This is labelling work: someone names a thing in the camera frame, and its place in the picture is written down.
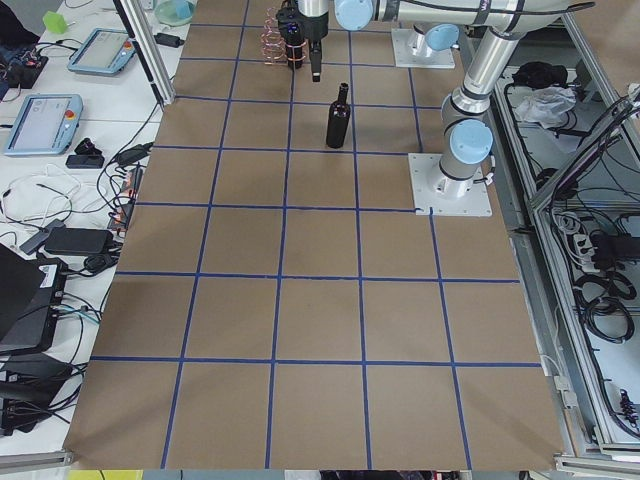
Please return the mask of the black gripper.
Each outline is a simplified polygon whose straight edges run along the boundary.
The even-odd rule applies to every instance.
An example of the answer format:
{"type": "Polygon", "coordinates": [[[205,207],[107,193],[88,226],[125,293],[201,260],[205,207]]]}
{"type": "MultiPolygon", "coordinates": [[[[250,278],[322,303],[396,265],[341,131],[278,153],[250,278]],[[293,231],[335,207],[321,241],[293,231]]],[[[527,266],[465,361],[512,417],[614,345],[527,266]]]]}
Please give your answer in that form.
{"type": "Polygon", "coordinates": [[[329,14],[309,17],[300,13],[300,23],[304,38],[310,42],[309,60],[313,82],[321,81],[322,73],[322,39],[328,35],[329,14]]]}

